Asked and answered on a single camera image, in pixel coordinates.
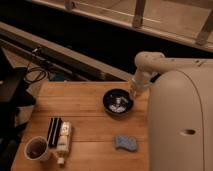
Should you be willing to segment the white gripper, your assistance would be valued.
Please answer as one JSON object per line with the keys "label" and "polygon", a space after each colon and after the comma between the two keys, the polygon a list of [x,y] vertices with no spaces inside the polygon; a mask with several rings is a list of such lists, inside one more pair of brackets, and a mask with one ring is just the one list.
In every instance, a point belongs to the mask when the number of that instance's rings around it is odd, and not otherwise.
{"label": "white gripper", "polygon": [[134,100],[142,95],[142,92],[145,91],[151,85],[151,79],[156,76],[155,72],[147,72],[137,69],[135,75],[131,80],[129,89],[129,96],[131,100]]}

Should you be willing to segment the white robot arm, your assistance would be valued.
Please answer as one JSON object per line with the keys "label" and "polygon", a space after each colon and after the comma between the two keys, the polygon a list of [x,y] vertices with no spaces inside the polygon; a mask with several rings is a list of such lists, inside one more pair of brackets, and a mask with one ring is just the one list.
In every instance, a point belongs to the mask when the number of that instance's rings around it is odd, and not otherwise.
{"label": "white robot arm", "polygon": [[150,91],[149,170],[213,171],[213,59],[140,52],[130,94]]}

